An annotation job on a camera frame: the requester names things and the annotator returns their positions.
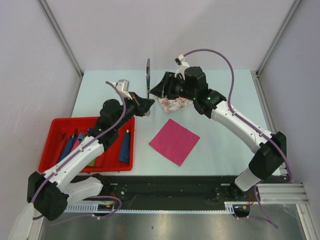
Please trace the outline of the red plastic bin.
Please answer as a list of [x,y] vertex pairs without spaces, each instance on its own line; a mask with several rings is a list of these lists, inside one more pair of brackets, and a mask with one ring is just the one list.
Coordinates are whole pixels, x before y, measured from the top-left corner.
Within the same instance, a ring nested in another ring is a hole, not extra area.
[[[56,118],[52,121],[47,140],[44,146],[42,157],[38,166],[40,173],[45,172],[58,163],[62,151],[66,148],[69,139],[75,134],[85,134],[92,128],[97,117],[74,117]],[[93,172],[121,172],[130,171],[134,162],[134,138],[135,138],[135,118],[132,117],[119,130],[119,137],[112,146],[102,155],[95,159],[93,166],[86,166],[81,173]],[[120,158],[124,151],[124,144],[130,137],[128,160]]]

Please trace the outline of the silver knife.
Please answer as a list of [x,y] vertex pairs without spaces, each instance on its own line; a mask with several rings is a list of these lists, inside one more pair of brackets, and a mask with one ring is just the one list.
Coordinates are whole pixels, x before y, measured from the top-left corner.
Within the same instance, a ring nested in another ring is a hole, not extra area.
[[150,81],[151,81],[151,64],[150,64],[150,58],[147,59],[146,62],[146,71],[145,71],[145,77],[146,77],[146,96],[149,99],[150,98]]

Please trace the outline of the aluminium rail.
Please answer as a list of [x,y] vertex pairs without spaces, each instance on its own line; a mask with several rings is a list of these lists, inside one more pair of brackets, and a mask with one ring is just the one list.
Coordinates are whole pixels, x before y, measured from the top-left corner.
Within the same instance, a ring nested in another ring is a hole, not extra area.
[[263,204],[307,204],[309,202],[302,183],[261,183],[257,186]]

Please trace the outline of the green napkin roll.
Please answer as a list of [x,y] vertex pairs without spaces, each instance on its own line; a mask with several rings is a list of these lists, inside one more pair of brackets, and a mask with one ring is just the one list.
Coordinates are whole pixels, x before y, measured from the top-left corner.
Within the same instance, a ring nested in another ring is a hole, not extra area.
[[94,166],[95,166],[95,163],[96,163],[96,160],[93,159],[93,160],[91,160],[91,161],[87,164],[87,166],[88,166],[88,167],[94,167]]

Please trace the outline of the pink paper napkin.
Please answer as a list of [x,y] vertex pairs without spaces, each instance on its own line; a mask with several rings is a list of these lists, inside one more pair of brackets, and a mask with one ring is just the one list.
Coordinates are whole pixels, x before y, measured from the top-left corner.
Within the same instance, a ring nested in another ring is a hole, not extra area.
[[180,167],[199,140],[198,135],[169,119],[150,141],[149,145],[163,157]]

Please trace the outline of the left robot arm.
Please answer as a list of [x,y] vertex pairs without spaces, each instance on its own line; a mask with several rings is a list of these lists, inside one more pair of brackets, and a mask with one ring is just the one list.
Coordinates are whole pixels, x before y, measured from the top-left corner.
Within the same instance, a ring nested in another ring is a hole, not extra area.
[[70,203],[67,187],[74,177],[112,146],[120,128],[134,116],[145,116],[154,103],[154,99],[142,98],[135,92],[120,101],[105,101],[95,125],[75,150],[46,172],[35,171],[29,176],[27,202],[47,220],[59,218]]

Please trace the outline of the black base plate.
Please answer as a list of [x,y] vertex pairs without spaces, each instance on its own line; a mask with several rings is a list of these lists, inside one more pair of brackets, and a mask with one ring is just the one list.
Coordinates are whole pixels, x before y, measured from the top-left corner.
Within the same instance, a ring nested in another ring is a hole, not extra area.
[[225,202],[240,204],[260,198],[258,188],[239,190],[235,176],[76,176],[72,184],[95,180],[98,193],[85,193],[83,200],[103,200],[114,194],[127,211],[217,211]]

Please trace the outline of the floral tray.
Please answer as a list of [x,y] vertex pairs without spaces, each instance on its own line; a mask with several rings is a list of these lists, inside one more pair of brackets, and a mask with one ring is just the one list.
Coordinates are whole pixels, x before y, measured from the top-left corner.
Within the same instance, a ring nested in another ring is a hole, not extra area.
[[183,97],[178,97],[176,99],[168,99],[168,98],[156,98],[163,108],[164,112],[167,114],[171,114],[175,111],[178,111],[184,107],[191,105],[193,102]]

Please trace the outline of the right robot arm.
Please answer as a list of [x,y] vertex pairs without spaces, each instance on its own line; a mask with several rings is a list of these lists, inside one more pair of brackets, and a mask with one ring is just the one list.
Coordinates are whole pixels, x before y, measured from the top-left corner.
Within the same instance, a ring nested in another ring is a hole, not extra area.
[[268,179],[284,163],[286,136],[281,132],[265,130],[242,116],[225,96],[209,88],[206,75],[200,67],[188,67],[184,74],[165,72],[150,93],[161,99],[175,100],[181,97],[191,100],[200,115],[222,124],[249,147],[254,156],[230,188],[235,200],[242,201],[251,187]]

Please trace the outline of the blue napkin roll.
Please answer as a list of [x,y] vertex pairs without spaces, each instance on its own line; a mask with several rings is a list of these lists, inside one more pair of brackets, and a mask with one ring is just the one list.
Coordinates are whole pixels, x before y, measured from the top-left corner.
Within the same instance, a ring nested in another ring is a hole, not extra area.
[[130,153],[131,153],[131,131],[125,130],[123,135],[123,140],[120,147],[118,161],[120,163],[130,163]]
[[72,151],[72,148],[73,148],[76,140],[77,140],[76,135],[72,135],[69,137],[69,139],[67,140],[67,142],[66,142],[65,146],[63,147],[62,152],[59,156],[58,163],[60,161],[62,161]]

